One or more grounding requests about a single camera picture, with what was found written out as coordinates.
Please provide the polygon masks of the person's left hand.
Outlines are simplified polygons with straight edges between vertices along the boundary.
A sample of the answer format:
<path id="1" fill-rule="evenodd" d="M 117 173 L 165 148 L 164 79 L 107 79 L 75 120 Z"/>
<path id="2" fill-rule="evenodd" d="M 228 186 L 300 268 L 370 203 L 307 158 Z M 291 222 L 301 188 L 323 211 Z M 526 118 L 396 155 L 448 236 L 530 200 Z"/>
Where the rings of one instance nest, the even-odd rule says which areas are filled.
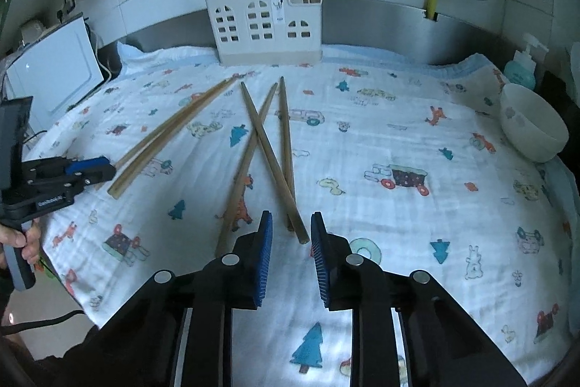
<path id="1" fill-rule="evenodd" d="M 41 227 L 40 220 L 34 219 L 26 233 L 6 227 L 0 226 L 0 244 L 2 252 L 0 255 L 0 267 L 7 268 L 7 261 L 4 254 L 6 247 L 19 248 L 22 251 L 22 258 L 30 265 L 36 264 L 40 258 L 40 238 Z"/>

